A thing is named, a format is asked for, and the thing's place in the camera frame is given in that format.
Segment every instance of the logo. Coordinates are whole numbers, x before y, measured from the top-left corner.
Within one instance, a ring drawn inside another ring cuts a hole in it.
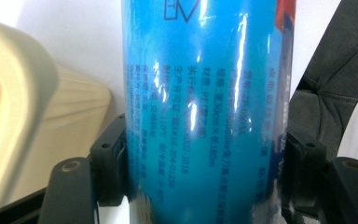
[[[176,21],[180,12],[187,23],[199,4],[200,0],[165,0],[164,20]]]

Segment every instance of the white wall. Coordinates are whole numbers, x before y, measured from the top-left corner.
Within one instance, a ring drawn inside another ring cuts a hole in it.
[[[339,2],[297,0],[292,91]],[[107,125],[124,112],[120,9],[119,0],[0,0],[0,22],[36,38],[58,63],[107,85],[113,95]],[[128,205],[104,209],[101,217],[128,223]]]

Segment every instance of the blue can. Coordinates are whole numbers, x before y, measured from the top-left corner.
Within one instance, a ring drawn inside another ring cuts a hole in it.
[[[131,223],[277,220],[295,0],[122,8]]]

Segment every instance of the beige plastic object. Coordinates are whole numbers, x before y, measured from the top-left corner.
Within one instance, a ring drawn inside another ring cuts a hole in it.
[[[45,187],[59,161],[87,156],[109,102],[104,85],[0,24],[0,207]]]

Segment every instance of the can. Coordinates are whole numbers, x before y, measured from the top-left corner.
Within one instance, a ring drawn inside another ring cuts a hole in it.
[[[131,223],[276,221],[295,0],[122,14]]]

